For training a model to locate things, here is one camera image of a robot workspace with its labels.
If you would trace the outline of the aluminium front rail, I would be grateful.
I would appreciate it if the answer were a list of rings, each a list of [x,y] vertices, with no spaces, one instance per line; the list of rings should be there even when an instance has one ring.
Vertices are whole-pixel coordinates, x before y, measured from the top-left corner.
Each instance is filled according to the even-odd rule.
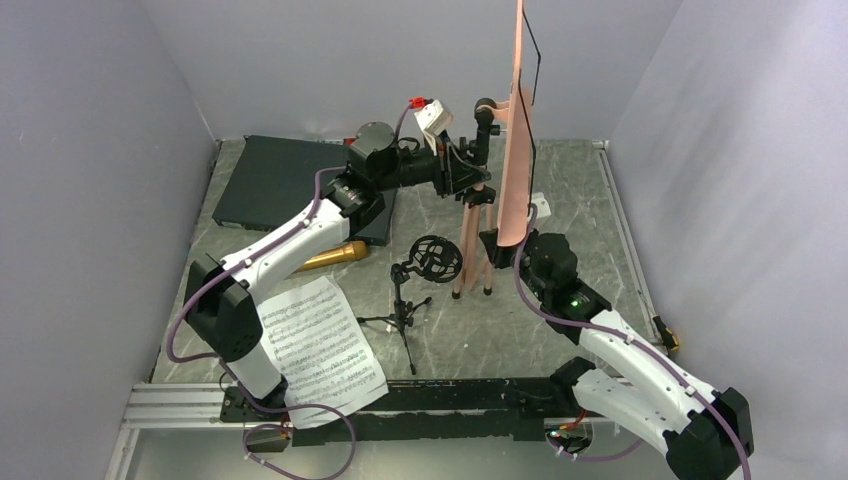
[[[699,411],[703,404],[694,396],[694,390],[669,389],[669,406],[662,406],[641,394],[636,388],[615,379],[592,382],[585,394],[579,397],[591,399],[594,406],[602,400],[612,400],[625,407],[644,407],[649,420],[670,420],[671,415],[681,414],[685,419],[692,411]],[[566,393],[560,399],[582,409],[578,395]],[[266,419],[285,416],[279,406],[255,408],[236,385],[227,387],[215,384],[142,384],[134,388],[130,396],[127,415],[140,419],[141,412],[150,410],[153,419],[175,423],[179,418],[206,419],[213,423],[256,423]]]

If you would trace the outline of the yellow black tool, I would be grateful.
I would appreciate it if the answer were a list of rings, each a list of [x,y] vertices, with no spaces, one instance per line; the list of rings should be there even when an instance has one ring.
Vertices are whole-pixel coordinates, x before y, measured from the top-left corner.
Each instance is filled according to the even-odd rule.
[[[669,352],[677,351],[680,348],[679,340],[672,329],[662,320],[660,315],[654,315],[652,322],[659,334],[662,345]]]

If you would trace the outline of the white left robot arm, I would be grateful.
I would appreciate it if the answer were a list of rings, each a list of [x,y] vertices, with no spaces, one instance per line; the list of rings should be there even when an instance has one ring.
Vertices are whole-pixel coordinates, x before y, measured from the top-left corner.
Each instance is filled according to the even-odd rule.
[[[332,179],[313,178],[305,209],[264,238],[221,260],[205,256],[189,269],[186,298],[177,321],[186,321],[248,391],[248,407],[264,420],[287,406],[288,376],[260,345],[265,331],[257,305],[273,283],[310,257],[347,240],[384,209],[383,193],[431,184],[440,197],[459,196],[490,180],[485,169],[490,127],[480,124],[472,141],[454,142],[446,131],[431,146],[409,148],[384,122],[363,125],[347,147],[343,168]]]

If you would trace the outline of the pink perforated music stand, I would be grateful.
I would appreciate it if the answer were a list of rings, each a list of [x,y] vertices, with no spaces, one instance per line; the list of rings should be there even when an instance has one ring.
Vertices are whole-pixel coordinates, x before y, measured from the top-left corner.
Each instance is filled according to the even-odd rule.
[[[495,102],[482,99],[475,107],[478,135],[489,142],[491,130],[500,124],[505,128],[504,159],[500,188],[497,192],[480,183],[460,197],[463,221],[460,230],[460,252],[463,266],[453,281],[452,298],[457,300],[465,290],[483,278],[486,295],[492,293],[494,269],[489,263],[478,234],[499,230],[497,244],[512,246],[522,241],[527,227],[527,214],[533,194],[533,168],[537,147],[532,130],[541,52],[526,14],[525,3],[516,3],[512,78],[509,98]]]

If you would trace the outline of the aluminium rail right edge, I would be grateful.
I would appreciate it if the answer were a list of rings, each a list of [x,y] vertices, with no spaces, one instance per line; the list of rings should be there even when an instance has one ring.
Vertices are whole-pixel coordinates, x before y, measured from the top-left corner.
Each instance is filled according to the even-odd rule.
[[[613,175],[611,164],[608,156],[608,140],[592,140],[592,154],[597,160],[601,176],[606,186],[613,216],[622,242],[627,263],[631,272],[634,289],[637,293],[640,302],[640,309],[644,317],[644,324],[649,328],[649,339],[659,351],[672,359],[678,351],[670,350],[663,344],[662,334],[658,329],[655,318],[658,317],[654,303],[651,298],[646,277],[644,275],[642,265],[638,256],[634,238],[631,233],[630,225],[626,217],[624,205],[617,189],[616,181]]]

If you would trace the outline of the printed sheet music page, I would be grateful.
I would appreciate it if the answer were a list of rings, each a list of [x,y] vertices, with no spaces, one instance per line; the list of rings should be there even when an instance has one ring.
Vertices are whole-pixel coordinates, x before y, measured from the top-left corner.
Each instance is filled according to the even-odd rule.
[[[288,383],[285,404],[297,429],[351,415],[388,393],[387,379],[333,277],[258,306],[261,344]]]

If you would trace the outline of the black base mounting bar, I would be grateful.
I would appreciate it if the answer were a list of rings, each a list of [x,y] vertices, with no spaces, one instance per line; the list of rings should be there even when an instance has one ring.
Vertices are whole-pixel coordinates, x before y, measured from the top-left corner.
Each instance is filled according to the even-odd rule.
[[[582,409],[554,398],[547,377],[391,380],[350,416],[359,442],[507,437],[538,441]]]

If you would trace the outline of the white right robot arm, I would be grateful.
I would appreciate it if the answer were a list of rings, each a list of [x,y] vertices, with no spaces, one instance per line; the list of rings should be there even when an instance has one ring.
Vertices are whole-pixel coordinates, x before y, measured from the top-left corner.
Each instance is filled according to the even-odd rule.
[[[551,401],[574,415],[600,414],[652,446],[679,479],[751,478],[750,405],[736,389],[720,392],[648,342],[578,275],[578,259],[562,234],[535,229],[515,245],[480,233],[495,268],[510,267],[522,301],[556,332],[596,355],[623,378],[576,357],[551,375]]]

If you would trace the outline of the gold microphone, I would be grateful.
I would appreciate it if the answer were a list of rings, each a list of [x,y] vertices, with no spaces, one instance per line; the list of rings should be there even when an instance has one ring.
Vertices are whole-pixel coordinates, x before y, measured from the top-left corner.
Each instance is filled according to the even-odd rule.
[[[347,242],[339,247],[321,252],[296,269],[296,272],[305,272],[324,268],[340,263],[355,262],[366,258],[368,247],[364,241],[355,240]]]

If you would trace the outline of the black flat equipment box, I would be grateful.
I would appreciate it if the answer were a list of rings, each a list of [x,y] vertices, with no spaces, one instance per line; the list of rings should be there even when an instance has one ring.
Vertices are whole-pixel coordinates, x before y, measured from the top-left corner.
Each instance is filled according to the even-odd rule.
[[[312,200],[317,171],[346,161],[342,144],[247,136],[212,219],[223,227],[273,231]]]

